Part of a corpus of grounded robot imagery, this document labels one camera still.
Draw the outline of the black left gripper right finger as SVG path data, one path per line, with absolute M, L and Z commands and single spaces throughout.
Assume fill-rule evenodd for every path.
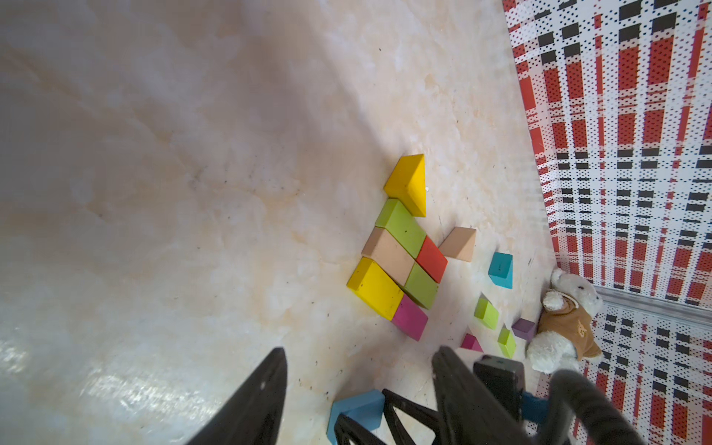
M 530 444 L 532 439 L 504 410 L 453 349 L 432 357 L 433 385 L 443 444 Z

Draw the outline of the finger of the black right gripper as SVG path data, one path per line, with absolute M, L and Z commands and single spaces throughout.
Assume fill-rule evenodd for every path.
M 431 430 L 435 434 L 433 445 L 441 444 L 441 429 L 439 428 L 441 416 L 437 411 L 408 400 L 389 389 L 383 389 L 382 394 L 385 397 L 384 416 L 396 444 L 415 445 L 413 438 L 400 419 L 399 413 L 412 417 L 417 423 Z
M 385 445 L 376 435 L 341 413 L 334 426 L 337 445 Z

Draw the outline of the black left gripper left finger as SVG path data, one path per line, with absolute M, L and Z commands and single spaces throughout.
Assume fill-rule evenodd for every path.
M 287 394 L 287 357 L 273 349 L 191 444 L 275 444 Z

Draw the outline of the blue rectangular block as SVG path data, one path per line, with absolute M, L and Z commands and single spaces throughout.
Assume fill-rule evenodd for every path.
M 326 432 L 329 441 L 332 444 L 337 443 L 335 424 L 340 415 L 350 417 L 370 432 L 378 430 L 383 418 L 385 401 L 383 393 L 373 389 L 366 393 L 334 402 Z

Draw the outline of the magenta rectangular block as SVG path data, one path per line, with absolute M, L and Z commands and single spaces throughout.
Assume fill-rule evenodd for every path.
M 391 322 L 410 339 L 419 341 L 428 324 L 428 315 L 407 295 L 403 295 Z

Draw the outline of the yellow rectangular block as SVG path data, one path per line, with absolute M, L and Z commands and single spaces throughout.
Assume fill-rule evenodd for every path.
M 390 276 L 374 260 L 365 257 L 361 257 L 347 287 L 388 321 L 393 320 L 404 297 Z

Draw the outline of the red block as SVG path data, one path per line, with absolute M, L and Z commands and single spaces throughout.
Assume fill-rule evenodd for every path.
M 430 237 L 425 238 L 415 260 L 436 283 L 441 283 L 448 260 Z

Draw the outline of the natural wood rectangular block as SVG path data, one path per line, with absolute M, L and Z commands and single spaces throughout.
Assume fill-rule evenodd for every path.
M 375 227 L 362 250 L 365 258 L 375 261 L 400 287 L 406 285 L 415 260 L 388 230 Z

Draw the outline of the natural wood triangle block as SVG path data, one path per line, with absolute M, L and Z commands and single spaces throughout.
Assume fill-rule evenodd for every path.
M 456 226 L 439 245 L 441 253 L 448 258 L 471 263 L 476 246 L 475 228 Z

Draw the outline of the yellow triangle block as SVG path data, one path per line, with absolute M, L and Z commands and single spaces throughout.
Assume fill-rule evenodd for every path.
M 390 198 L 400 200 L 415 217 L 426 217 L 426 161 L 424 154 L 401 157 L 384 185 Z

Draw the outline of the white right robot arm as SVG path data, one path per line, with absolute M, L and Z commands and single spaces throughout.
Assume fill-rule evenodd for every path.
M 550 381 L 548 413 L 539 433 L 530 437 L 484 383 L 449 347 L 432 358 L 437 410 L 384 389 L 382 413 L 397 444 L 412 444 L 398 412 L 432 430 L 436 444 L 562 444 L 577 419 L 595 444 L 642 444 L 621 412 L 584 376 L 557 371 Z

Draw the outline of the magenta block under arm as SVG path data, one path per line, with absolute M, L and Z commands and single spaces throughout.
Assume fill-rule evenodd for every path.
M 470 333 L 465 333 L 461 343 L 461 348 L 465 350 L 472 350 L 473 352 L 483 352 L 483 348 L 479 340 Z

